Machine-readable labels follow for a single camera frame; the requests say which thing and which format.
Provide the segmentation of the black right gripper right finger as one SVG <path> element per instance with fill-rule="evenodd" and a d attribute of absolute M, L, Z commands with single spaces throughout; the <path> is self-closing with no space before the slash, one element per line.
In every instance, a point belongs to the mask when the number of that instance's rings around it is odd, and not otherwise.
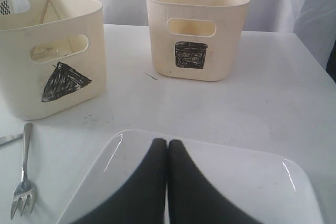
<path fill-rule="evenodd" d="M 259 223 L 208 181 L 182 141 L 169 142 L 167 162 L 170 223 Z"/>

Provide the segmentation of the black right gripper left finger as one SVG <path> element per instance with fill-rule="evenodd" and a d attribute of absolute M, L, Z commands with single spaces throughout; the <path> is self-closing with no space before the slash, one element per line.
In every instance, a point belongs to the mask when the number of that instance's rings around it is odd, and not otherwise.
<path fill-rule="evenodd" d="M 164 223 L 167 141 L 155 138 L 127 181 L 76 223 Z"/>

